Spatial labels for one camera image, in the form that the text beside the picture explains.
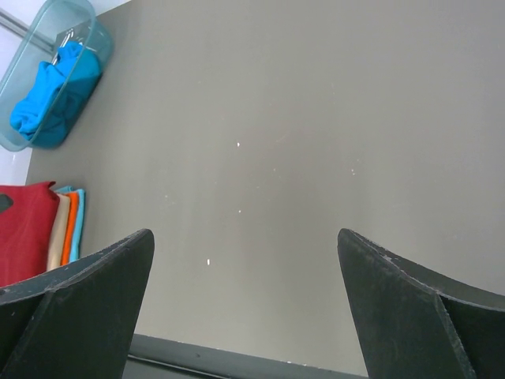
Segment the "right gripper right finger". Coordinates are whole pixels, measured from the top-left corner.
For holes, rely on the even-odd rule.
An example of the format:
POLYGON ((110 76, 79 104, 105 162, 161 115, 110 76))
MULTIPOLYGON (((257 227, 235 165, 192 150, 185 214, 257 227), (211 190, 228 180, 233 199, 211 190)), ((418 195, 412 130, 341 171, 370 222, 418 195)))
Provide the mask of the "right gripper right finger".
POLYGON ((458 282, 350 229, 337 249, 370 378, 502 378, 504 297, 458 282))

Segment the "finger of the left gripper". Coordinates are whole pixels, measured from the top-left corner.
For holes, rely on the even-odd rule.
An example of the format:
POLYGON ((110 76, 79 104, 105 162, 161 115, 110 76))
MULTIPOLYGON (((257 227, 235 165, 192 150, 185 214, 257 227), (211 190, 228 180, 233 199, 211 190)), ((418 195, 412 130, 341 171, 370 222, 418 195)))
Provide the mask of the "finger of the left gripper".
POLYGON ((7 194, 0 194, 0 213, 5 212, 13 205, 13 199, 7 194))

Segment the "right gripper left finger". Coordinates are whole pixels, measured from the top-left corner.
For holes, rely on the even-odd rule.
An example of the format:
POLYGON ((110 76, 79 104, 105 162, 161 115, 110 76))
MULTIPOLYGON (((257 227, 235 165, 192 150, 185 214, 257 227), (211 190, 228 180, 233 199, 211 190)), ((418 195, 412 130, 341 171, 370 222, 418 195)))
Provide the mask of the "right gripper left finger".
POLYGON ((139 230, 1 289, 3 378, 120 378, 155 251, 139 230))

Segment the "red t-shirt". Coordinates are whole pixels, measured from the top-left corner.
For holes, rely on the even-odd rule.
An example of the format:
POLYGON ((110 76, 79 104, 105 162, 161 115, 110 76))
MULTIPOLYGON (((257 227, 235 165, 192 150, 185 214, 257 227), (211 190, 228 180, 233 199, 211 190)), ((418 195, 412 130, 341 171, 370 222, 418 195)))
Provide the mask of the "red t-shirt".
POLYGON ((30 279, 47 269, 51 231, 59 206, 53 182, 2 186, 12 204, 1 213, 1 285, 30 279))

